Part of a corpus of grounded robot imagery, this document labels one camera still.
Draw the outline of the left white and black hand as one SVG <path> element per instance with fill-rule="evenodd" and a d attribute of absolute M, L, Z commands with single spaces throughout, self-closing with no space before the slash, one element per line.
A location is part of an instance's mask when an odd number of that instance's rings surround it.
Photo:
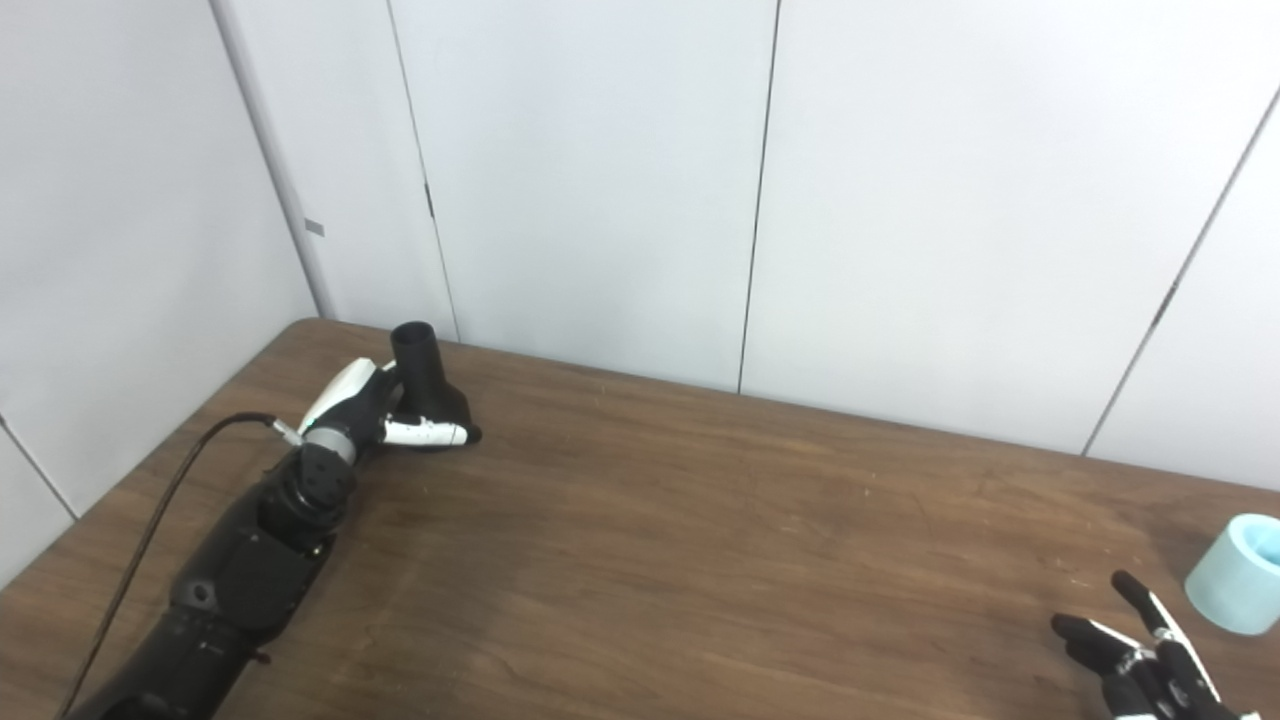
<path fill-rule="evenodd" d="M 303 415 L 296 443 L 325 448 L 353 466 L 380 446 L 434 451 L 481 441 L 476 425 L 393 410 L 392 400 L 401 386 L 394 360 L 378 365 L 370 357 L 355 359 Z"/>

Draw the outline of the right white and black hand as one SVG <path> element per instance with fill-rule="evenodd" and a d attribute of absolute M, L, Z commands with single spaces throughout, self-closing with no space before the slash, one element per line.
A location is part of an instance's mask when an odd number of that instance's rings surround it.
<path fill-rule="evenodd" d="M 1111 587 L 1137 612 L 1151 641 L 1066 612 L 1050 619 L 1066 656 L 1100 679 L 1112 719 L 1260 719 L 1222 698 L 1194 643 L 1148 585 L 1124 569 Z"/>

